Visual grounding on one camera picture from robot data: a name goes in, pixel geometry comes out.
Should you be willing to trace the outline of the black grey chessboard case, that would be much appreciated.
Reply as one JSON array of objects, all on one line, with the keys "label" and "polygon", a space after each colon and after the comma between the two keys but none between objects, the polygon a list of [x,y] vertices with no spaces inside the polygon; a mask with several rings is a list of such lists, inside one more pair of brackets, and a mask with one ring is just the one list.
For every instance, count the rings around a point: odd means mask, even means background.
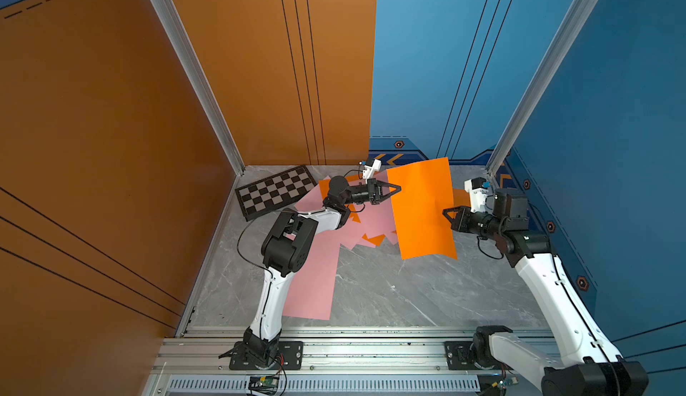
[{"label": "black grey chessboard case", "polygon": [[235,194],[243,217],[252,221],[298,202],[314,187],[309,169],[300,165],[238,187]]}]

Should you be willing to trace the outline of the large orange paper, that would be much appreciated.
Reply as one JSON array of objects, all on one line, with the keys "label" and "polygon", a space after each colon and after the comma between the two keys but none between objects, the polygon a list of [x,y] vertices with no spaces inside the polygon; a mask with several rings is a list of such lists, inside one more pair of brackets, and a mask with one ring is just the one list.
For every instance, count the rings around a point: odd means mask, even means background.
[{"label": "large orange paper", "polygon": [[450,222],[443,211],[454,206],[448,159],[424,160],[387,170],[401,190],[391,196],[398,246],[403,260],[441,255],[455,260]]}]

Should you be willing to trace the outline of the orange paper front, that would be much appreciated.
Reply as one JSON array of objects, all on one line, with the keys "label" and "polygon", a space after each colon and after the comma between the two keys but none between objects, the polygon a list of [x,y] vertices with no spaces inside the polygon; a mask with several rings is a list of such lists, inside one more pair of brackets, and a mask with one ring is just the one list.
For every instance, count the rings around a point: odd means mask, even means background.
[{"label": "orange paper front", "polygon": [[325,208],[339,213],[337,228],[344,226],[351,214],[348,203],[351,185],[344,176],[334,176],[329,180],[328,194],[323,199]]}]

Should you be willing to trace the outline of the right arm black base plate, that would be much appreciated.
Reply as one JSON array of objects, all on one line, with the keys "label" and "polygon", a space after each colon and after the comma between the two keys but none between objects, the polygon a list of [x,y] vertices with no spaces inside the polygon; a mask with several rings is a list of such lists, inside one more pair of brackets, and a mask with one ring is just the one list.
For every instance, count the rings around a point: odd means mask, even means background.
[{"label": "right arm black base plate", "polygon": [[478,372],[499,374],[513,372],[509,365],[496,360],[489,344],[474,344],[473,341],[444,342],[444,351],[449,370],[474,370]]}]

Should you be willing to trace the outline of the pink paper top right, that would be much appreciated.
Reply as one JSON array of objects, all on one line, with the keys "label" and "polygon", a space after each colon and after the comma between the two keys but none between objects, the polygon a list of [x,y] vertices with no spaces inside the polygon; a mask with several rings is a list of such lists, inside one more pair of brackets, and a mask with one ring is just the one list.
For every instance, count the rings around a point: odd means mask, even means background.
[{"label": "pink paper top right", "polygon": [[384,240],[398,243],[398,234],[391,204],[350,205],[352,213],[340,230],[341,244],[352,249],[357,245],[378,247]]}]

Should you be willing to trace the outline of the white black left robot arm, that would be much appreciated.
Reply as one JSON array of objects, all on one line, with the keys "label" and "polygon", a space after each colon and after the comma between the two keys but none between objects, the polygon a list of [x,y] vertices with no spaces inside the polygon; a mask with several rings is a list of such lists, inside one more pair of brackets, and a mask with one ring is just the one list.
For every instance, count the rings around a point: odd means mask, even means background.
[{"label": "white black left robot arm", "polygon": [[352,213],[351,204],[379,205],[401,191],[399,185],[373,177],[352,186],[343,176],[335,176],[321,210],[286,209],[278,215],[261,248],[264,284],[257,312],[237,346],[245,360],[258,369],[282,363],[279,342],[289,287],[305,265],[316,235],[341,229]]}]

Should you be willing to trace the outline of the right green circuit board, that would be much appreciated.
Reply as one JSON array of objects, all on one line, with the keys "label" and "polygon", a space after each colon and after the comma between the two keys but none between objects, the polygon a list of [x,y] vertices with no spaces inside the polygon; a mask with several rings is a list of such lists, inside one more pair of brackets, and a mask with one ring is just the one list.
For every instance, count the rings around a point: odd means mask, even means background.
[{"label": "right green circuit board", "polygon": [[517,376],[500,378],[492,383],[483,385],[476,394],[478,396],[506,396],[510,387],[519,384],[520,382]]}]

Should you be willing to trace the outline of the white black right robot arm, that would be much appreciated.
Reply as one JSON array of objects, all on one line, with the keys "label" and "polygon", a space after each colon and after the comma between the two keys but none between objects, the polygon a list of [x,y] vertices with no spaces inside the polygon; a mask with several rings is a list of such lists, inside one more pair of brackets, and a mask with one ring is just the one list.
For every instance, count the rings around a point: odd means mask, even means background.
[{"label": "white black right robot arm", "polygon": [[546,356],[507,326],[480,326],[469,351],[453,354],[482,370],[514,369],[544,395],[641,395],[648,373],[626,360],[600,330],[569,280],[550,237],[529,228],[528,200],[514,189],[496,191],[491,210],[487,194],[472,189],[470,205],[443,210],[453,231],[492,240],[531,291],[559,352]]}]

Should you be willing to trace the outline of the large curved pink paper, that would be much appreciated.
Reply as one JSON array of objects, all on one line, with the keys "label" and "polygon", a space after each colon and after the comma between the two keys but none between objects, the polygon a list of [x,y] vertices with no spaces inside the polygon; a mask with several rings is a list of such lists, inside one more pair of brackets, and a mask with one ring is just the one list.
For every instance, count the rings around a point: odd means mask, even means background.
[{"label": "large curved pink paper", "polygon": [[289,287],[283,310],[285,317],[330,319],[339,251],[346,238],[343,228],[314,237],[307,261]]}]

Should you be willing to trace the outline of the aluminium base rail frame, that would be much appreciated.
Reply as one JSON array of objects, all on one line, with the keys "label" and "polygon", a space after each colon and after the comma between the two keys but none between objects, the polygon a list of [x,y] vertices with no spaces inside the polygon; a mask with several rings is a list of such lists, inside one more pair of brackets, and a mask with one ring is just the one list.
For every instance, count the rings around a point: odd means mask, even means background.
[{"label": "aluminium base rail frame", "polygon": [[[538,389],[516,371],[499,374],[474,370],[449,370],[444,342],[471,341],[472,329],[451,327],[292,327],[282,340],[304,343],[300,370],[230,370],[224,353],[241,342],[244,330],[237,326],[193,326],[178,338],[163,341],[143,389],[145,395],[222,395],[167,392],[173,376],[278,376],[287,385],[290,376],[477,376],[482,388],[500,378],[517,376],[520,384],[507,395],[537,394]],[[514,334],[546,356],[558,359],[552,333],[545,329],[516,330]],[[377,392],[411,394],[411,392]],[[475,395],[456,392],[450,395]]]}]

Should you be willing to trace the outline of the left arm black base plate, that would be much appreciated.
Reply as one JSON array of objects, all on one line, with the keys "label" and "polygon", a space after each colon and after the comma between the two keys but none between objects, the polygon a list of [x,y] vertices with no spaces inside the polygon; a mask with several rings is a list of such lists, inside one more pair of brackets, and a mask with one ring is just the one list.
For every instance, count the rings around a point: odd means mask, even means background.
[{"label": "left arm black base plate", "polygon": [[224,356],[230,359],[230,370],[276,372],[279,369],[300,370],[303,351],[301,341],[278,342],[266,351],[252,350],[244,342],[237,342]]}]

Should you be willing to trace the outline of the right aluminium corner post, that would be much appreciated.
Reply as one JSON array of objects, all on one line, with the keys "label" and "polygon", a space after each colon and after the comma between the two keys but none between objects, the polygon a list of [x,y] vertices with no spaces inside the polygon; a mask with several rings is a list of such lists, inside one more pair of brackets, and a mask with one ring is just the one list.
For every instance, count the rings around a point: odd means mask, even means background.
[{"label": "right aluminium corner post", "polygon": [[599,0],[573,0],[485,167],[496,176]]}]

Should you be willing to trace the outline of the left aluminium corner post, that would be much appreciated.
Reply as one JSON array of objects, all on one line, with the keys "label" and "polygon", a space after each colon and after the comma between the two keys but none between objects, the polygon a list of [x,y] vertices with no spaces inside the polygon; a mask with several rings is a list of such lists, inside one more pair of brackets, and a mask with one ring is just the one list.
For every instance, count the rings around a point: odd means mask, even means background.
[{"label": "left aluminium corner post", "polygon": [[150,2],[232,170],[236,175],[242,176],[245,163],[173,0]]}]

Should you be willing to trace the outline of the aluminium corner post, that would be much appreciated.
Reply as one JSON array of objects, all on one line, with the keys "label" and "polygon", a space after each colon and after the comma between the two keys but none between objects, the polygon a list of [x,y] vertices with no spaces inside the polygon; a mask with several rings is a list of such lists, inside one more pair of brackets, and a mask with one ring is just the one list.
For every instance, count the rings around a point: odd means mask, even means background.
[{"label": "aluminium corner post", "polygon": [[150,2],[232,170],[236,175],[242,176],[245,163],[173,0]]},{"label": "aluminium corner post", "polygon": [[573,0],[485,167],[496,176],[599,0]]}]

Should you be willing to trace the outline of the left green circuit board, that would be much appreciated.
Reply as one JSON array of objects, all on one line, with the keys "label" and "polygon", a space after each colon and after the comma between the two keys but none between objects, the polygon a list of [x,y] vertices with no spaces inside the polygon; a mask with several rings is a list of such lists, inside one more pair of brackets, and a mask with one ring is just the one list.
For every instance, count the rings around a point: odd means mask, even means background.
[{"label": "left green circuit board", "polygon": [[248,379],[248,395],[275,396],[280,392],[280,378],[278,376],[250,376]]}]

